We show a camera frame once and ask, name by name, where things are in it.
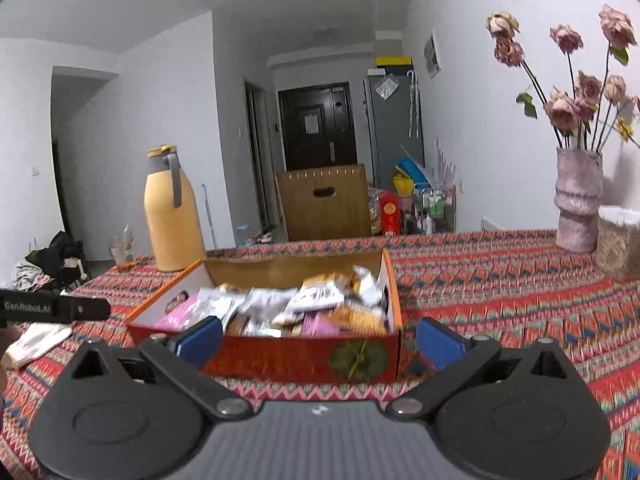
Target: gray ribbed panel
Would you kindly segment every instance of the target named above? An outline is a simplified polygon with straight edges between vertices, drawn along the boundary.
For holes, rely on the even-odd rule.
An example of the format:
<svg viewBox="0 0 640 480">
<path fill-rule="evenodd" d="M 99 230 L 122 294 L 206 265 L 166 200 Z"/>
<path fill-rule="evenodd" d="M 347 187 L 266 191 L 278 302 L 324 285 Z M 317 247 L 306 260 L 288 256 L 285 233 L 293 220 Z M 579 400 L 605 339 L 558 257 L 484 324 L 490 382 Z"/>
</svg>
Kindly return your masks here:
<svg viewBox="0 0 640 480">
<path fill-rule="evenodd" d="M 420 424 L 381 416 L 373 402 L 265 402 L 222 424 L 171 480 L 473 480 Z"/>
</svg>

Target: human hand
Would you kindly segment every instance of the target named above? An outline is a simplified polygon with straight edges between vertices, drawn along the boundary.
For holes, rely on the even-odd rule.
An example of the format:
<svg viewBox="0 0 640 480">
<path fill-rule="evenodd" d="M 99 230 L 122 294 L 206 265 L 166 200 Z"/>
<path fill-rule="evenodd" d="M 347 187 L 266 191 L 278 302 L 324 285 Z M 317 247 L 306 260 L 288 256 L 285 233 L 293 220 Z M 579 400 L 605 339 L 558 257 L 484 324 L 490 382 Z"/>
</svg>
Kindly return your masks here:
<svg viewBox="0 0 640 480">
<path fill-rule="evenodd" d="M 9 348 L 11 343 L 15 343 L 20 339 L 22 335 L 22 329 L 17 326 L 9 326 L 7 328 L 0 328 L 0 358 L 6 352 L 6 349 Z M 3 366 L 0 366 L 0 394 L 4 392 L 6 388 L 6 370 Z"/>
</svg>

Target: thermos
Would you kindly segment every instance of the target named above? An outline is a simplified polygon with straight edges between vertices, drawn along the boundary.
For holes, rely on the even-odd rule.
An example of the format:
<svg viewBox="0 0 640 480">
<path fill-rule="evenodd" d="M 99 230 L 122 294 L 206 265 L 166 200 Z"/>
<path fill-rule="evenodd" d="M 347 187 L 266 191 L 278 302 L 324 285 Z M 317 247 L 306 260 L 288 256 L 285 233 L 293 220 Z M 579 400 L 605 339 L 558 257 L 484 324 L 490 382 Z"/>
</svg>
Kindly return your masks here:
<svg viewBox="0 0 640 480">
<path fill-rule="evenodd" d="M 175 146 L 152 148 L 146 156 L 145 214 L 156 266 L 184 269 L 206 256 L 193 188 Z"/>
</svg>

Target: gray refrigerator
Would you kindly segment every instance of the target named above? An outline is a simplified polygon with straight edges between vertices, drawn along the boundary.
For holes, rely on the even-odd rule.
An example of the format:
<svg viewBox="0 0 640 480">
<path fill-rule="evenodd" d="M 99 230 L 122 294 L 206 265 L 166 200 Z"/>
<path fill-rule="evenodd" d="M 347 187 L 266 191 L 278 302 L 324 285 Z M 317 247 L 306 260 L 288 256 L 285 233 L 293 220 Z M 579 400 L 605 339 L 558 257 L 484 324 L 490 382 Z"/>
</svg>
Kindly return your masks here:
<svg viewBox="0 0 640 480">
<path fill-rule="evenodd" d="M 410 78 L 393 76 L 398 88 L 384 100 L 376 88 L 388 76 L 367 75 L 364 78 L 369 138 L 371 141 L 371 160 L 373 164 L 373 184 L 379 189 L 394 190 L 393 177 L 396 174 L 394 163 L 406 157 L 404 147 L 416 162 L 424 166 L 424 145 L 420 116 L 414 106 L 411 136 L 410 123 Z"/>
</svg>

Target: pink vase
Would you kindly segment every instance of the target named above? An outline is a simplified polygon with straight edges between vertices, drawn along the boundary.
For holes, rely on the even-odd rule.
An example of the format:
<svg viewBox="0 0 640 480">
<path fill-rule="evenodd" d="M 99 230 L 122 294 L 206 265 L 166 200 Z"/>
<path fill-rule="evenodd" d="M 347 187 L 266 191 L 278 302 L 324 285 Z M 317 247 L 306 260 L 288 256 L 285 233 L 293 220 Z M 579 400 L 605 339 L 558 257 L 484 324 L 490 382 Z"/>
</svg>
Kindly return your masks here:
<svg viewBox="0 0 640 480">
<path fill-rule="evenodd" d="M 602 201 L 602 159 L 589 150 L 558 148 L 554 204 L 560 210 L 556 245 L 572 253 L 590 253 L 598 240 Z"/>
</svg>

